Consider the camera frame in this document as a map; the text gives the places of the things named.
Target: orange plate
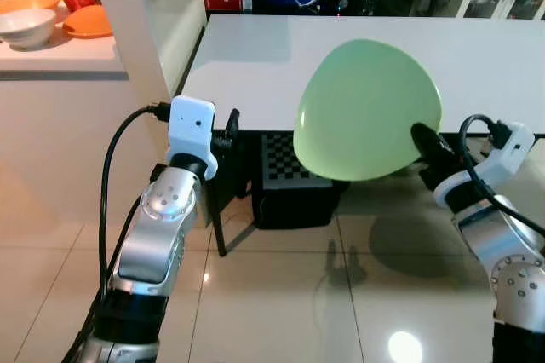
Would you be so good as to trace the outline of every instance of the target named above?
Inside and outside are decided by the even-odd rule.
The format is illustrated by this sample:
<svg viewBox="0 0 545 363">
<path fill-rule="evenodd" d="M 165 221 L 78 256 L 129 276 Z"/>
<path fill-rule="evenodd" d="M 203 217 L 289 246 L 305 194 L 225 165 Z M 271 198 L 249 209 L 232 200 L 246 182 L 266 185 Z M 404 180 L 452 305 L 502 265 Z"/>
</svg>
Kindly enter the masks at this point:
<svg viewBox="0 0 545 363">
<path fill-rule="evenodd" d="M 102 5 L 89 5 L 78 9 L 65 19 L 62 29 L 71 37 L 81 39 L 112 35 L 112 27 Z"/>
<path fill-rule="evenodd" d="M 60 0 L 0 0 L 0 14 L 28 8 L 55 10 Z"/>
</svg>

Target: table leg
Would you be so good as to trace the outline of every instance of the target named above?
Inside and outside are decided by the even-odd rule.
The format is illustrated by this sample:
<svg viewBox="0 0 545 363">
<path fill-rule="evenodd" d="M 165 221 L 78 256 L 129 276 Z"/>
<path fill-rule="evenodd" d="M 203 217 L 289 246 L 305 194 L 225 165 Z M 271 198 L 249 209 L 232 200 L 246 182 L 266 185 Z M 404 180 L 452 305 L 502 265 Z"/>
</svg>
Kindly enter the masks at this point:
<svg viewBox="0 0 545 363">
<path fill-rule="evenodd" d="M 227 254 L 227 249 L 223 238 L 223 226 L 221 225 L 220 207 L 218 205 L 218 196 L 214 180 L 206 182 L 206 200 L 208 204 L 208 211 L 212 217 L 212 226 L 214 227 L 215 242 L 218 245 L 218 253 L 220 256 L 225 256 Z"/>
</svg>

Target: wall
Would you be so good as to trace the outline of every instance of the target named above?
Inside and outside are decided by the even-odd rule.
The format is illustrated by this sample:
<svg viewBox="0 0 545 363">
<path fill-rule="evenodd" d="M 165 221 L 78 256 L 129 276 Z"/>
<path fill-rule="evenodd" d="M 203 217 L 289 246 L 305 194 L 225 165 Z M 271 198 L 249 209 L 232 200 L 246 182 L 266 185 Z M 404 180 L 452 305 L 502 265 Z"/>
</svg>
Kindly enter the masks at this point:
<svg viewBox="0 0 545 363">
<path fill-rule="evenodd" d="M 0 81 L 0 101 L 3 239 L 96 226 L 106 148 L 123 119 L 141 107 L 129 81 Z M 123 223 L 153 166 L 164 158 L 156 141 L 165 143 L 166 125 L 148 120 L 138 118 L 118 143 L 108 200 L 111 224 Z"/>
<path fill-rule="evenodd" d="M 206 23 L 204 0 L 145 1 L 163 75 L 173 95 Z"/>
</svg>

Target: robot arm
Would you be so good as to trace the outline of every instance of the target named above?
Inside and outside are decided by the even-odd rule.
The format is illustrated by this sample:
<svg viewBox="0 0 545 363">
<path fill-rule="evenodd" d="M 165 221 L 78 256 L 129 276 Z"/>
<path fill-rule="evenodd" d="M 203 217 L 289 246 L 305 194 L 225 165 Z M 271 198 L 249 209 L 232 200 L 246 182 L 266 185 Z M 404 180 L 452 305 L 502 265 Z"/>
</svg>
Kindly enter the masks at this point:
<svg viewBox="0 0 545 363">
<path fill-rule="evenodd" d="M 534 136 L 523 124 L 508 124 L 501 148 L 474 166 L 495 186 L 514 175 L 530 151 Z M 448 144 L 422 124 L 413 139 L 429 166 L 421 171 L 438 205 L 453 213 L 456 229 L 483 265 L 496 299 L 494 362 L 538 362 L 545 356 L 545 239 L 498 210 L 479 192 Z M 507 198 L 496 195 L 514 210 Z"/>
<path fill-rule="evenodd" d="M 212 155 L 214 105 L 174 98 L 167 167 L 141 195 L 94 331 L 79 363 L 151 363 L 184 254 L 184 238 L 197 219 L 201 184 L 217 171 Z"/>
</svg>

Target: tile floor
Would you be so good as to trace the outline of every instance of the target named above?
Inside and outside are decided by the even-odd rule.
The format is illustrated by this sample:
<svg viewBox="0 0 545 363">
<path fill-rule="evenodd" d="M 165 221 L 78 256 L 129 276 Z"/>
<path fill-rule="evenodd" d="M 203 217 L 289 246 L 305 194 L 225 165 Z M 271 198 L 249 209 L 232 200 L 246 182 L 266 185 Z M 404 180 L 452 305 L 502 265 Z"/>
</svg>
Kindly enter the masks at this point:
<svg viewBox="0 0 545 363">
<path fill-rule="evenodd" d="M 505 187 L 535 217 L 542 163 Z M 248 199 L 222 217 L 232 251 L 220 258 L 209 228 L 191 232 L 158 361 L 388 363 L 407 337 L 422 362 L 491 361 L 485 275 L 415 169 L 353 184 L 322 228 L 257 230 Z M 97 286 L 93 230 L 0 228 L 0 362 L 60 361 Z"/>
</svg>

